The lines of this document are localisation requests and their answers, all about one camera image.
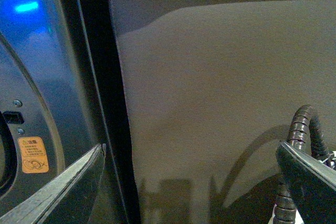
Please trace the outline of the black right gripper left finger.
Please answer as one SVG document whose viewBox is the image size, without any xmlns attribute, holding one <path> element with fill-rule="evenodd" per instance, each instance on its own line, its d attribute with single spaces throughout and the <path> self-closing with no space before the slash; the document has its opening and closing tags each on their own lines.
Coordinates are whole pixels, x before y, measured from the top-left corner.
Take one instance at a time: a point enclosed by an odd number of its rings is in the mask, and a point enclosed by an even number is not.
<svg viewBox="0 0 336 224">
<path fill-rule="evenodd" d="M 1 216 L 1 223 L 87 223 L 106 160 L 98 144 L 44 187 Z"/>
</svg>

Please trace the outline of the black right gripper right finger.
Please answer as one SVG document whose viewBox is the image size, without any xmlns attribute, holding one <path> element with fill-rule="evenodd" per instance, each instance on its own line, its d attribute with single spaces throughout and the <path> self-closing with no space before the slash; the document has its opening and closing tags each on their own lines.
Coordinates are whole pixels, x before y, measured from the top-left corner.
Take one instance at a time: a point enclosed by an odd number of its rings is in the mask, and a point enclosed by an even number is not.
<svg viewBox="0 0 336 224">
<path fill-rule="evenodd" d="M 304 223 L 335 223 L 335 170 L 287 142 L 276 159 Z"/>
</svg>

